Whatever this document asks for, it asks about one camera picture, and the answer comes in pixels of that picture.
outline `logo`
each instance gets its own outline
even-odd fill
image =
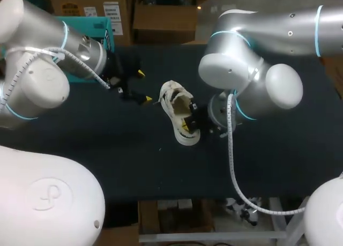
[[[32,183],[26,199],[28,207],[43,218],[67,212],[73,202],[70,187],[56,178],[43,178]]]

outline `teal box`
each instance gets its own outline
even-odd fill
[[[108,17],[57,17],[68,26],[74,28],[81,34],[99,41],[106,50],[114,52],[114,39],[111,21]],[[66,73],[71,83],[89,83],[93,80],[83,80]]]

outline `table leg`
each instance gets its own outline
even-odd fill
[[[306,197],[299,208],[305,207],[309,197]],[[298,241],[305,233],[303,223],[304,213],[294,215],[286,227],[285,239],[280,239],[277,246],[297,246]]]

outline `shoe insole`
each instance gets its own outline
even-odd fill
[[[189,117],[192,114],[191,110],[189,109],[190,102],[191,100],[186,96],[177,97],[172,103],[175,116],[179,118]]]

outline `black cable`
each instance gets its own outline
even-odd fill
[[[172,244],[168,244],[167,246],[173,246],[173,245],[198,245],[198,246],[206,246],[205,244],[203,243],[200,243],[200,242],[177,242],[177,243],[172,243]]]
[[[220,242],[220,243],[215,244],[214,246],[232,246],[232,245]]]

